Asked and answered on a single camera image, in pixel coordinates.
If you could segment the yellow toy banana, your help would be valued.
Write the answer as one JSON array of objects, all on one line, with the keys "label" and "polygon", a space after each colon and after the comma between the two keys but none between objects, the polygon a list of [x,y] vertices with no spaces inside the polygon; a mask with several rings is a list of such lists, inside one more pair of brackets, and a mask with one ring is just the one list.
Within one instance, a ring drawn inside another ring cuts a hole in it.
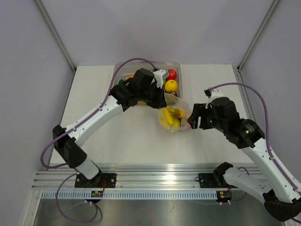
[{"label": "yellow toy banana", "polygon": [[180,127],[180,116],[181,113],[179,109],[167,106],[163,109],[163,118],[161,119],[161,125],[166,129]]}]

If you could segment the clear zip top bag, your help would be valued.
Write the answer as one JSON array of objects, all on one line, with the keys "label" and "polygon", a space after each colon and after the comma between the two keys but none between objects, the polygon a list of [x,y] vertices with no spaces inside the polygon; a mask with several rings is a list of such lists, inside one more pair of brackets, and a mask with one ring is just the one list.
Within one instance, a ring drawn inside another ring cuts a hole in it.
[{"label": "clear zip top bag", "polygon": [[165,94],[165,100],[167,106],[158,110],[158,120],[161,127],[171,133],[191,129],[188,123],[191,111],[186,101],[169,93]]}]

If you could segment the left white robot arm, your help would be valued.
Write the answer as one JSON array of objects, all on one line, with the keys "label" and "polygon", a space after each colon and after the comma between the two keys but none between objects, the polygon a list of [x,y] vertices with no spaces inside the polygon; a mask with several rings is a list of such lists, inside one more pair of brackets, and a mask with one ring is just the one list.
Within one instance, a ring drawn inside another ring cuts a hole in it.
[{"label": "left white robot arm", "polygon": [[62,128],[53,128],[54,149],[65,163],[85,177],[90,187],[100,185],[101,170],[89,159],[82,146],[101,126],[128,108],[145,102],[153,109],[167,106],[164,79],[168,72],[162,69],[137,70],[129,78],[109,91],[105,99],[76,122]]}]

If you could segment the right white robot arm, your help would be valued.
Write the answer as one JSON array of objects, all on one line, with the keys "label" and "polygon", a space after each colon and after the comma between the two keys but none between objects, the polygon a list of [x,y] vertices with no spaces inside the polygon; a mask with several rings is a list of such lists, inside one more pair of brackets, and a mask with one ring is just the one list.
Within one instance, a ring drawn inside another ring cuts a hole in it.
[{"label": "right white robot arm", "polygon": [[218,186],[237,187],[263,203],[267,212],[278,221],[295,219],[301,213],[301,195],[290,184],[292,175],[283,175],[276,156],[268,151],[267,135],[250,119],[243,119],[235,103],[219,97],[209,104],[194,104],[188,123],[193,129],[216,129],[242,150],[258,167],[267,182],[243,175],[232,164],[224,162],[213,171]]}]

